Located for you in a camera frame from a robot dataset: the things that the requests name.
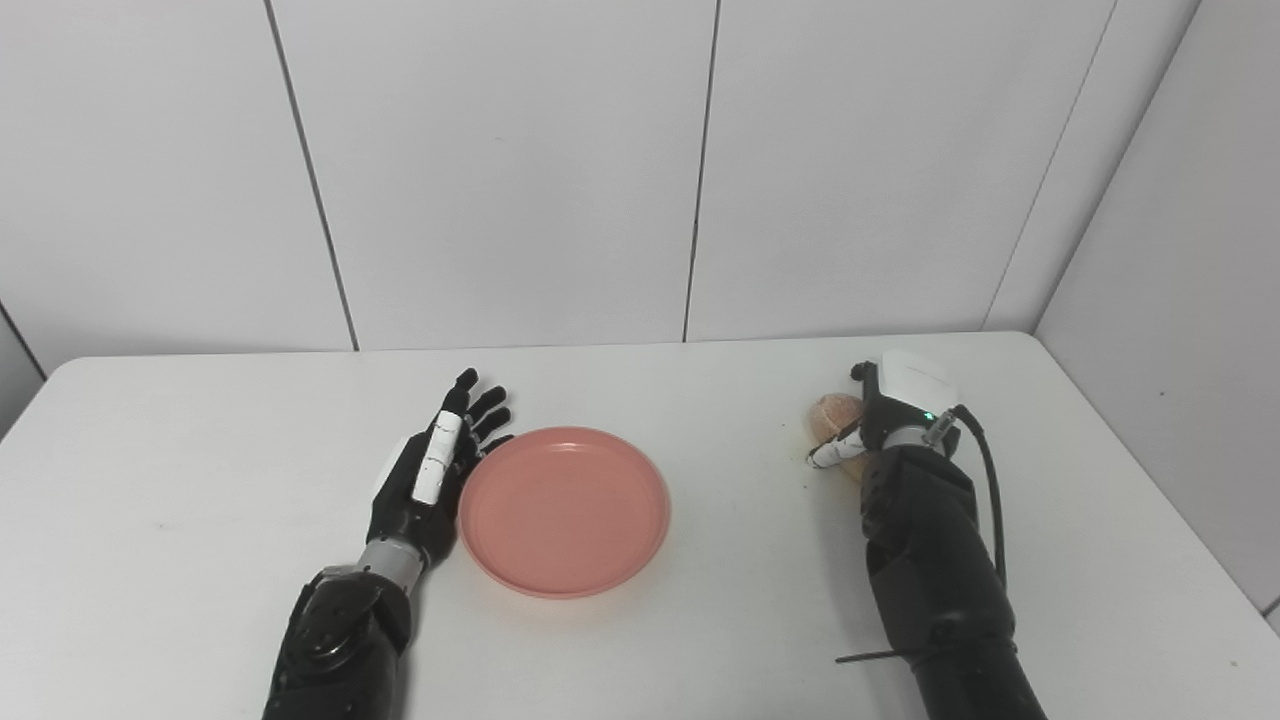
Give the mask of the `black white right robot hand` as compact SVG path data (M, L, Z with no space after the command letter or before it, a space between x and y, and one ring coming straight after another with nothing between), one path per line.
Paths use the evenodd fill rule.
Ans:
M955 455L960 395L942 366L890 350L851 368L850 379L860 386L859 396L828 393L810 407L815 446L806 456L809 466L840 466L852 477L873 455L900 445Z

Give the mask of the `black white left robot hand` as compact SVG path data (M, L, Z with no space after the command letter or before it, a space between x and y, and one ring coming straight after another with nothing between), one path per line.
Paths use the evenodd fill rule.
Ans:
M507 388L477 392L477 383L472 368L457 377L426 429L403 442L372 500L367 541L403 544L426 569L448 559L454 547L468 478L512 439L498 436L512 419Z

